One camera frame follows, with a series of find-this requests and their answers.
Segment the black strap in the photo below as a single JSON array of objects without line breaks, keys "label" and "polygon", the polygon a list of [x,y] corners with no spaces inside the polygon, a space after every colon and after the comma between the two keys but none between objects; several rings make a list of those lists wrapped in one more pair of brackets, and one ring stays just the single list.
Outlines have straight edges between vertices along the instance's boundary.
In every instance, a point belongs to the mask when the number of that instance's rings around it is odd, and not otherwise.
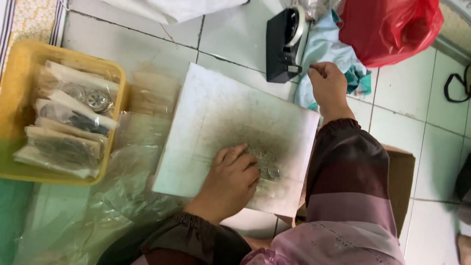
[{"label": "black strap", "polygon": [[[470,67],[471,65],[468,65],[465,70],[464,70],[464,81],[463,79],[461,78],[461,76],[459,74],[451,74],[449,77],[448,77],[448,80],[447,82],[445,83],[445,87],[444,87],[444,93],[445,93],[445,98],[449,101],[449,102],[453,102],[453,103],[460,103],[460,102],[465,102],[469,99],[471,99],[471,90],[468,91],[468,88],[466,87],[466,84],[468,83],[467,80],[466,80],[466,72],[468,71],[468,68]],[[448,93],[448,86],[450,85],[451,81],[453,80],[453,78],[456,77],[458,79],[458,81],[463,85],[464,87],[464,93],[468,95],[467,98],[463,99],[463,100],[454,100],[454,99],[451,99],[450,98],[450,95]]]}]

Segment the red plastic bag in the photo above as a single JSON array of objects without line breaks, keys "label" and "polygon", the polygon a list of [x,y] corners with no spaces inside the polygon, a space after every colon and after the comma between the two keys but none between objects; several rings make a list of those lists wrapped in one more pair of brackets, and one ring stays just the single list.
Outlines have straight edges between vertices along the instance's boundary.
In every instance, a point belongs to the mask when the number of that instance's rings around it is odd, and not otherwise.
[{"label": "red plastic bag", "polygon": [[340,18],[340,41],[366,67],[395,64],[425,50],[443,24],[439,0],[345,1]]}]

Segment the white board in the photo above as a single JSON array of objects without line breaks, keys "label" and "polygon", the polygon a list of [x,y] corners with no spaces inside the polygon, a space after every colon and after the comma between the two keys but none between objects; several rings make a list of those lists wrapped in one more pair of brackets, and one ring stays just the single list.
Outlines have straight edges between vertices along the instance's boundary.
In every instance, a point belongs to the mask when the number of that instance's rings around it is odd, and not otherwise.
[{"label": "white board", "polygon": [[312,110],[191,63],[152,190],[194,198],[213,156],[248,143],[282,178],[247,208],[295,216],[318,122]]}]

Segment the cardboard box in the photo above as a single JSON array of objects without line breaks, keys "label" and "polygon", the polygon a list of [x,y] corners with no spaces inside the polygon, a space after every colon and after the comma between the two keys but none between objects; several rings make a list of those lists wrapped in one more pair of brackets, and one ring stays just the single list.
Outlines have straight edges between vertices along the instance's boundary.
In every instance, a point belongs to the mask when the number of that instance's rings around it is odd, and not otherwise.
[{"label": "cardboard box", "polygon": [[[412,180],[414,178],[414,156],[404,150],[383,144],[384,149],[389,155],[389,179],[388,191],[391,200],[392,213],[398,236],[401,234],[402,226],[406,218],[407,208],[409,207],[409,200],[411,196]],[[295,218],[280,216],[278,218],[287,224],[295,227],[299,224],[306,222],[306,182],[303,188],[303,193],[300,198],[300,208]]]}]

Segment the yellow plastic tray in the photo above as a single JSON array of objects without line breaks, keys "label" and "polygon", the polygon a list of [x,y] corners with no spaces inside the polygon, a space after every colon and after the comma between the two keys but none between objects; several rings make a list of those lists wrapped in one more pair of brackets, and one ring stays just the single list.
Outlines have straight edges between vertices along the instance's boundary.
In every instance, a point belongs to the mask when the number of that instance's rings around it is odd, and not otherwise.
[{"label": "yellow plastic tray", "polygon": [[35,112],[31,106],[31,92],[38,65],[46,60],[61,63],[61,60],[76,62],[96,73],[109,73],[119,77],[119,91],[115,102],[113,119],[126,110],[130,86],[126,83],[124,70],[116,63],[85,55],[76,51],[51,46],[39,41],[24,40],[13,45],[7,68],[2,76],[0,90],[0,177],[33,182],[46,182],[74,186],[95,185],[103,178],[113,146],[114,130],[108,135],[103,163],[98,177],[80,179],[70,174],[50,171],[37,166],[15,162],[13,153],[26,143],[24,127],[34,124]]}]

